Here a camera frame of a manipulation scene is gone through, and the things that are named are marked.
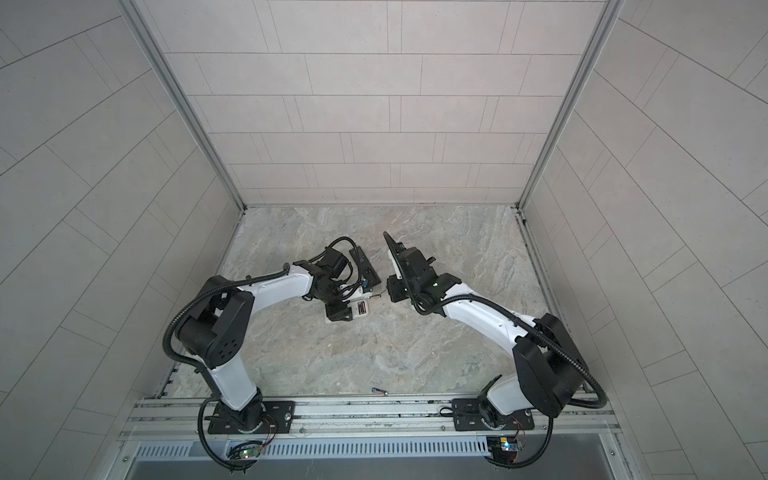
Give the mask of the red white remote control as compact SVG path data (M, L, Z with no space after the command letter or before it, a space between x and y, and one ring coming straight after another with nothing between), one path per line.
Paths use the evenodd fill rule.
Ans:
M329 322L351 322L370 313L367 299L353 301L336 300L325 304L325 315Z

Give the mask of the black remote control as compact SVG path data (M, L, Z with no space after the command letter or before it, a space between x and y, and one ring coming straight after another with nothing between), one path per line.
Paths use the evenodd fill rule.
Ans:
M361 287L364 292L372 291L381 283L381 279L370 263L367 255L360 246L353 247L349 251L360 274Z

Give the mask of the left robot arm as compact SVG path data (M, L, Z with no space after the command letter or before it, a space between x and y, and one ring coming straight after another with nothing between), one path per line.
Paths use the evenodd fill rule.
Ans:
M242 280L220 275L174 317L163 339L172 359L193 366L214 398L232 412L260 400L260 390L245 370L240 349L251 317L293 298L319 300L331 322L351 321L353 294L366 282L359 246L340 237L318 256L285 264L275 273Z

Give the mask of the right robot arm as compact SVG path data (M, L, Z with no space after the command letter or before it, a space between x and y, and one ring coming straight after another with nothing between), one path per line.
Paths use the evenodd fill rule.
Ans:
M390 298L407 300L424 316L435 314L463 323L500 346L514 360L515 374L490 381L478 396L478 414L499 429L523 410L556 418L568 405L592 408L574 397L589 370L562 322L551 314L520 314L480 296L449 274L438 274L415 247L383 234L395 274L388 278Z

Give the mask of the right circuit board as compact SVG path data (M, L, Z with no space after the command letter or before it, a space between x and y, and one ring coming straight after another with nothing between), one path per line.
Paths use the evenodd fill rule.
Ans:
M515 464L524 449L524 444L516 436L488 436L486 443L489 453L487 460L500 465Z

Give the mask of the circuit board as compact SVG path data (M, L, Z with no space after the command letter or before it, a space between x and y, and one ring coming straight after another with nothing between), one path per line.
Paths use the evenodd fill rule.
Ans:
M251 440L235 445L230 448L227 458L230 461L249 462L255 461L265 450L265 442L261 440Z
M516 436L488 436L486 443L489 453L487 460L500 465L515 464L524 449L524 444Z

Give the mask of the left circuit board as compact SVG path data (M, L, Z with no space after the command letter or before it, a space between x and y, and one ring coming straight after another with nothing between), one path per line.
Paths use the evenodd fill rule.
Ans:
M251 440L235 445L230 448L227 458L230 461L249 462L255 461L265 450L265 442L261 440Z

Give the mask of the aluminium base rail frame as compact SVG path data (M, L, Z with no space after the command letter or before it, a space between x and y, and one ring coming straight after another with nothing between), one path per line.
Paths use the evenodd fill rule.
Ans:
M272 407L278 425L243 434L232 428L211 434L210 440L279 440L452 436L460 432L447 415L455 394L352 395L269 397L269 402L291 402L287 410ZM196 418L201 398L139 400L117 433L119 440L196 440Z

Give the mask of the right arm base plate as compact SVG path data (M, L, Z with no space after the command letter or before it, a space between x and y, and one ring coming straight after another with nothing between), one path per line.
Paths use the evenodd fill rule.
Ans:
M454 398L439 414L450 417L456 431L529 431L535 423L528 409L510 415L498 413L487 400L480 398Z

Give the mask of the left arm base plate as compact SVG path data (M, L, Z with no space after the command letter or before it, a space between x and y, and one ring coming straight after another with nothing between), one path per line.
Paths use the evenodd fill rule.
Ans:
M287 434L290 432L296 404L293 401L261 401L234 411L225 404L205 414L207 432L215 435Z

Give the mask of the aluminium corner post left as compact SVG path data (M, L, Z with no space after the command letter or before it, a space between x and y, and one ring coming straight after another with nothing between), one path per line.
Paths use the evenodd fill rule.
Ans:
M243 215L247 210L247 206L243 202L208 134L205 132L199 116L194 111L192 103L183 92L179 81L172 72L169 62L166 60L159 44L153 37L136 2L117 0L116 4L127 23L129 30L132 32L150 66L155 71L161 85L169 95L197 146L225 185L225 188L238 207L240 214Z

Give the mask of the aluminium corner post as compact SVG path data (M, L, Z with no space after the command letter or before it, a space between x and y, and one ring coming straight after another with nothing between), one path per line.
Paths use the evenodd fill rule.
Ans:
M529 180L524 187L522 196L517 203L517 210L520 213L525 211L528 204L532 200L534 190L536 189L537 184L543 176L547 162L553 154L557 141L559 140L567 124L567 121L576 106L576 103L587 83L590 73L596 65L603 45L607 41L611 29L619 16L622 5L622 0L607 1L597 19L595 28L577 65L577 69L566 91L566 95L563 98L563 102L557 112L550 131L545 138L545 142L542 146L542 150L537 158L537 161L534 164L531 176L529 177Z
M192 103L183 92L179 81L172 72L169 62L166 60L159 44L153 37L136 2L117 0L116 4L127 23L129 30L132 32L150 66L155 71L161 85L169 95L197 146L225 185L225 188L238 207L240 214L243 215L247 210L247 206L243 202L208 134L205 132L199 116L194 111Z

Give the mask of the aluminium corner post right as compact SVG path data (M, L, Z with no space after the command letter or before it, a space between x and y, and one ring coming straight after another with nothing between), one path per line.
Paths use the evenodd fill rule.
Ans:
M595 28L577 65L577 69L566 91L566 95L563 98L563 102L557 112L550 131L545 138L545 142L542 146L542 150L537 158L537 161L534 164L531 176L529 177L529 180L524 187L522 196L517 203L517 210L520 213L525 211L528 204L532 200L534 190L536 189L537 184L543 176L547 162L553 154L557 141L559 140L567 124L567 121L576 106L576 103L587 83L590 73L596 65L603 45L607 41L611 29L619 16L622 5L622 0L607 1L597 19Z

